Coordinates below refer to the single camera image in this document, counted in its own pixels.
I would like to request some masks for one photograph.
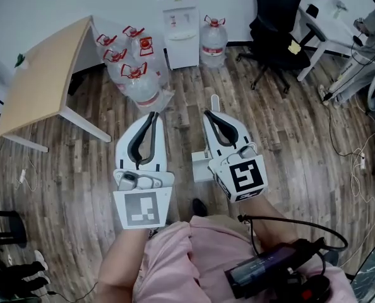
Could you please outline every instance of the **white cable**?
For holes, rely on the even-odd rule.
[[[357,104],[358,108],[359,108],[361,111],[363,111],[364,113],[366,113],[365,110],[363,110],[363,109],[360,107],[360,105],[359,105],[359,103],[358,103],[358,101],[357,101],[357,94],[355,94],[355,100],[356,100],[356,104]],[[369,114],[369,117],[370,117],[372,120],[374,120],[374,122],[375,122],[375,119],[374,119],[370,114]],[[367,143],[369,142],[369,140],[370,140],[374,135],[375,135],[375,132],[374,132],[370,137],[368,137],[368,139],[367,139],[366,142],[364,143],[363,148],[362,148],[362,149],[357,148],[357,149],[353,152],[352,157],[350,158],[350,172],[351,172],[351,175],[352,175],[351,178],[350,178],[350,188],[352,189],[352,194],[353,194],[353,196],[354,196],[355,198],[357,198],[357,197],[360,195],[360,197],[363,199],[363,201],[364,201],[365,203],[369,203],[369,202],[372,201],[372,200],[375,202],[375,198],[374,198],[374,196],[371,196],[371,197],[369,198],[369,200],[366,201],[366,199],[363,197],[363,195],[362,195],[362,193],[361,193],[361,191],[360,191],[360,180],[356,177],[356,175],[354,174],[354,172],[355,172],[355,168],[356,168],[357,166],[360,166],[360,165],[361,165],[360,163],[357,163],[357,159],[360,157],[361,153],[364,151],[364,148],[367,146]],[[356,193],[356,194],[355,194],[354,189],[353,189],[353,179],[356,181],[356,184],[357,184],[357,189],[358,189],[358,190],[357,190],[357,193]],[[369,232],[367,233],[367,235],[364,237],[362,243],[361,243],[360,246],[357,248],[357,250],[353,253],[353,255],[351,255],[351,257],[350,257],[348,260],[346,260],[346,262],[344,262],[344,263],[340,266],[340,268],[342,268],[343,266],[345,266],[345,265],[346,265],[350,260],[352,260],[352,258],[353,258],[353,257],[359,252],[359,250],[361,249],[361,247],[363,246],[363,244],[366,242],[367,238],[369,237],[370,233],[373,231],[374,227],[375,227],[375,222],[374,222],[374,224],[372,225],[370,231],[369,231]]]
[[[33,128],[33,125],[30,127],[30,133],[29,133],[29,140],[30,140],[30,137],[32,135],[32,128]],[[27,157],[28,157],[28,160],[29,160],[29,163],[30,165],[33,167],[33,169],[35,170],[35,174],[36,174],[36,186],[35,188],[31,188],[30,185],[29,185],[29,182],[28,180],[26,179],[26,177],[23,178],[23,180],[26,182],[27,186],[29,187],[29,190],[31,192],[34,192],[36,191],[37,189],[37,186],[38,186],[38,179],[37,179],[37,170],[36,170],[36,167],[34,166],[34,164],[32,163],[32,161],[30,160],[30,157],[29,157],[29,147],[27,147]],[[16,179],[18,185],[15,187],[15,190],[19,189],[20,185],[22,184],[18,179]]]
[[[359,248],[357,248],[357,250],[353,253],[353,255],[351,255],[351,257],[348,260],[346,260],[346,262],[344,262],[342,265],[339,266],[340,268],[342,268],[343,266],[345,266],[359,252],[360,248],[366,242],[367,238],[369,237],[369,235],[372,232],[372,230],[374,229],[374,227],[375,227],[375,222],[374,222],[374,225],[372,225],[369,233],[364,237],[363,242],[360,244]]]
[[[361,111],[363,111],[364,113],[366,113],[367,111],[366,111],[366,110],[363,110],[363,109],[361,108],[361,106],[359,105],[359,101],[357,101],[357,100],[358,100],[357,93],[354,95],[354,99],[356,100],[356,105],[359,107],[359,109],[360,109]],[[374,120],[374,123],[375,123],[375,118],[373,118],[370,114],[369,114],[369,117],[370,117],[372,120]]]
[[[357,104],[357,106],[358,106],[358,108],[361,110],[361,111],[363,111],[364,113],[366,113],[365,112],[365,110],[363,110],[362,108],[361,108],[361,106],[359,105],[359,102],[357,101],[357,94],[355,94],[355,101],[356,101],[356,104]],[[374,123],[375,123],[375,119],[369,114],[369,117],[374,121]],[[360,166],[360,163],[357,163],[357,159],[361,156],[361,154],[363,153],[363,151],[364,151],[364,148],[366,147],[366,145],[367,145],[367,143],[369,142],[369,140],[370,140],[370,138],[372,138],[373,136],[375,135],[375,132],[370,136],[370,137],[368,137],[368,139],[366,140],[366,143],[364,144],[364,146],[363,146],[363,148],[362,149],[360,149],[360,148],[356,148],[355,149],[355,151],[353,152],[353,154],[352,154],[352,157],[350,157],[350,174],[351,174],[351,177],[350,177],[350,188],[352,189],[352,194],[353,194],[353,196],[355,197],[355,198],[357,198],[359,195],[360,195],[360,197],[363,199],[363,201],[365,202],[365,203],[369,203],[370,201],[374,201],[375,202],[375,198],[374,198],[374,196],[371,196],[368,200],[366,200],[364,197],[363,197],[363,195],[362,195],[362,193],[361,193],[361,191],[360,191],[360,180],[356,177],[356,175],[355,175],[355,169],[356,169],[356,167],[357,166]],[[355,190],[353,189],[353,180],[356,182],[356,184],[357,184],[357,193],[355,193]]]

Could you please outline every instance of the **sneaker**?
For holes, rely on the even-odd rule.
[[[192,201],[193,214],[198,217],[207,217],[208,211],[206,205],[199,199],[193,199]]]
[[[333,99],[333,107],[334,107],[335,109],[339,109],[340,106],[341,106],[341,103],[339,102],[338,97],[335,97],[335,98]]]
[[[319,97],[321,98],[321,101],[323,101],[324,98],[325,98],[325,95],[326,95],[325,86],[323,86],[323,85],[321,84],[321,85],[318,87],[317,91],[318,91]]]
[[[38,261],[42,266],[44,267],[44,270],[49,270],[49,266],[47,265],[46,261],[44,260],[44,257],[42,253],[38,250],[35,250],[35,258],[36,261]]]

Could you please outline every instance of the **yellow sticky note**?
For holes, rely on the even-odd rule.
[[[289,46],[289,51],[294,55],[297,55],[299,51],[301,51],[301,46],[297,44],[294,40],[292,40],[291,45]]]

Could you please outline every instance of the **hand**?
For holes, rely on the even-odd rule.
[[[359,31],[362,32],[363,34],[370,35],[370,32],[367,29],[365,24],[363,24],[361,22],[357,22],[356,26],[357,26],[357,29],[359,29]]]

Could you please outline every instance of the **wooden table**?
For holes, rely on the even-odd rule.
[[[81,45],[92,17],[81,19],[46,38],[26,54],[28,68],[17,68],[1,112],[0,136],[24,146],[48,152],[46,146],[15,135],[29,124],[59,114],[97,138],[111,137],[66,105],[67,92]]]

